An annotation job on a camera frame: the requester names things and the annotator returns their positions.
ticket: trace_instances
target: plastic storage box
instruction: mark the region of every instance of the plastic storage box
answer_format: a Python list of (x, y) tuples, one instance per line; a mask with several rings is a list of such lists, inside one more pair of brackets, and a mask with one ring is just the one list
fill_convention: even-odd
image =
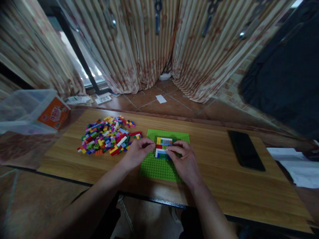
[(55, 90), (17, 90), (0, 102), (0, 129), (25, 135), (56, 133), (70, 110)]

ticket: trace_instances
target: transparent plastic box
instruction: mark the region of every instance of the transparent plastic box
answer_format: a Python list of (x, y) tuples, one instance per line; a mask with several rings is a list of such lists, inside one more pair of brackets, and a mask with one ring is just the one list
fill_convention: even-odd
[[(48, 110), (53, 100), (60, 106), (57, 104), (55, 107), (53, 117), (43, 117), (44, 123), (40, 122), (39, 117)], [(55, 90), (17, 90), (0, 102), (0, 129), (24, 135), (56, 133), (60, 127), (58, 124), (62, 124), (66, 118), (65, 116), (62, 122), (59, 122), (62, 115), (61, 108), (64, 109), (63, 115), (67, 116), (70, 107)], [(54, 126), (56, 128), (46, 124), (51, 119), (56, 122)]]

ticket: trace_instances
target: smartphone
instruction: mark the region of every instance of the smartphone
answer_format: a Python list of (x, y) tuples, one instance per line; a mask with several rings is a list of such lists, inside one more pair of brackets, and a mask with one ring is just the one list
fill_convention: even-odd
[(265, 172), (266, 169), (261, 161), (253, 142), (246, 133), (228, 131), (239, 164), (244, 168)]

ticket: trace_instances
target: black cloth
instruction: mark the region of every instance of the black cloth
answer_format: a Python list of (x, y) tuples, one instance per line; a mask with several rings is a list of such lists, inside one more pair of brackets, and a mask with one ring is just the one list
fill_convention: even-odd
[[(83, 195), (87, 190), (81, 192), (72, 203), (77, 200), (81, 195)], [(110, 205), (105, 211), (101, 221), (99, 222), (95, 232), (93, 233), (91, 239), (107, 239), (110, 238), (114, 228), (116, 226), (117, 221), (121, 217), (121, 211), (116, 208), (117, 201), (119, 199), (119, 194), (117, 193), (115, 197), (112, 199)]]
[(303, 1), (241, 83), (245, 101), (309, 139), (319, 139), (319, 1)]
[[(72, 203), (75, 200), (77, 200), (81, 195), (83, 195), (86, 191), (81, 192), (72, 201)], [(108, 206), (91, 239), (107, 239), (111, 237), (116, 223), (121, 217), (121, 211), (118, 208), (116, 208), (118, 199), (119, 194), (117, 193), (116, 196), (112, 199), (110, 205)], [(181, 214), (181, 223), (184, 231), (179, 236), (180, 239), (204, 239), (202, 226), (199, 220), (198, 210), (196, 208), (187, 207), (187, 209), (184, 210)]]

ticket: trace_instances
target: hand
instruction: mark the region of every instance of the hand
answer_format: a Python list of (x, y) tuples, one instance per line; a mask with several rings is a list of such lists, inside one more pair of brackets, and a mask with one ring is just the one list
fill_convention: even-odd
[[(186, 141), (181, 140), (176, 141), (174, 145), (175, 146), (167, 146), (166, 153), (173, 160), (173, 163), (179, 176), (192, 190), (200, 183), (203, 183), (203, 179), (200, 175), (197, 164), (197, 158), (194, 153), (194, 148)], [(182, 157), (178, 158), (174, 152), (181, 154)]]
[(153, 151), (155, 144), (149, 138), (135, 139), (121, 160), (126, 169), (132, 170), (141, 164), (146, 155)]

